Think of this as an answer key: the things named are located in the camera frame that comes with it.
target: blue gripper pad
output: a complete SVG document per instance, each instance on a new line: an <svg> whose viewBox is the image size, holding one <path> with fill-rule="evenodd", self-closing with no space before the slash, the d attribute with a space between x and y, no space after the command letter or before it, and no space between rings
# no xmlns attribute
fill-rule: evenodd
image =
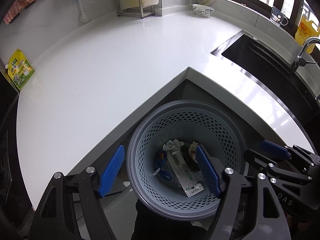
<svg viewBox="0 0 320 240"><path fill-rule="evenodd" d="M280 160L289 160L291 155L288 153L288 150L284 147L281 147L275 143L264 140L260 143L260 149L271 153Z"/></svg>
<svg viewBox="0 0 320 240"><path fill-rule="evenodd" d="M196 160L209 191L215 194L217 198L220 198L222 194L220 178L201 146L197 146L196 148Z"/></svg>
<svg viewBox="0 0 320 240"><path fill-rule="evenodd" d="M111 190L113 183L115 182L116 176L124 160L124 147L119 145L118 149L115 151L110 162L105 168L104 172L100 177L100 187L98 189L98 194L100 198L103 198Z"/></svg>

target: glass mug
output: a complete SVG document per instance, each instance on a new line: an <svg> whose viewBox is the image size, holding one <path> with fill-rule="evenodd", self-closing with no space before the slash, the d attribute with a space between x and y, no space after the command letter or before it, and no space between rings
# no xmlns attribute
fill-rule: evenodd
<svg viewBox="0 0 320 240"><path fill-rule="evenodd" d="M283 24L282 21L286 19L287 22L286 24ZM279 27L282 26L286 26L289 23L288 18L276 7L273 6L272 10L271 10L271 16L270 16L270 20L278 25Z"/></svg>

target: blue cord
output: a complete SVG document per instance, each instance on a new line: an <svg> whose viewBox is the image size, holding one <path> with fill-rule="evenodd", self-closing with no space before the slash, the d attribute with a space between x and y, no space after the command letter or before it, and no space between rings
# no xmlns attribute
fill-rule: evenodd
<svg viewBox="0 0 320 240"><path fill-rule="evenodd" d="M161 178L163 178L166 181L169 181L169 180L172 180L171 174L167 171L161 170L161 167L166 163L167 160L168 160L168 157L167 157L167 153L165 151L161 150L156 153L156 157L155 157L156 169L155 169L155 171L160 168L160 171L157 173L157 175L159 174L159 176Z"/></svg>

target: trash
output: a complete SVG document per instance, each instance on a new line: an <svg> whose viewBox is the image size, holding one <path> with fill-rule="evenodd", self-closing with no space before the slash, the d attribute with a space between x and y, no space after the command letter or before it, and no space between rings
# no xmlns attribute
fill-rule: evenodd
<svg viewBox="0 0 320 240"><path fill-rule="evenodd" d="M186 161L186 164L188 168L193 172L193 171L199 171L199 166L198 164L192 159L192 157L189 154L189 148L190 144L184 143L183 146L181 146L181 152L184 160Z"/></svg>
<svg viewBox="0 0 320 240"><path fill-rule="evenodd" d="M167 153L165 151L159 151L156 153L155 157L155 167L156 171L152 174L153 176L156 176L159 174L161 178L164 180L172 180L172 176L169 172L161 170L161 167L166 163L167 161Z"/></svg>
<svg viewBox="0 0 320 240"><path fill-rule="evenodd" d="M166 151L169 163L171 164L183 190L188 197L191 197L202 191L204 188L200 183L198 184L192 172L188 168L180 152L181 146L183 146L183 142L179 142L177 139L174 139L173 141L169 140L163 145L163 150Z"/></svg>
<svg viewBox="0 0 320 240"><path fill-rule="evenodd" d="M125 187L130 186L130 181L124 181L124 182L122 182L122 183L123 183L123 185L124 185Z"/></svg>
<svg viewBox="0 0 320 240"><path fill-rule="evenodd" d="M190 157L197 163L196 161L196 148L198 146L198 143L195 142L195 140L193 140L193 142L191 143L190 145L190 148L189 148L189 154L190 154Z"/></svg>
<svg viewBox="0 0 320 240"><path fill-rule="evenodd" d="M201 171L192 171L193 176L195 177L196 181L199 183L204 182L204 178Z"/></svg>
<svg viewBox="0 0 320 240"><path fill-rule="evenodd" d="M169 140L165 145L163 145L163 150L173 150L171 154L175 155L180 152L181 146L183 146L183 142L179 142L178 139L174 139L173 141Z"/></svg>

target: white countertop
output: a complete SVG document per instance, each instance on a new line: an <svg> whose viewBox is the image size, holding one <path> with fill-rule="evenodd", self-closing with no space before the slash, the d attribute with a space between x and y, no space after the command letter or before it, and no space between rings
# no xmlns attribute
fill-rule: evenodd
<svg viewBox="0 0 320 240"><path fill-rule="evenodd" d="M268 93L210 54L240 30L192 12L143 20L102 17L35 60L36 72L20 93L17 116L20 167L33 207L55 172L68 174L188 67L238 98L287 145L312 151L294 120ZM133 123L139 119L132 118Z"/></svg>

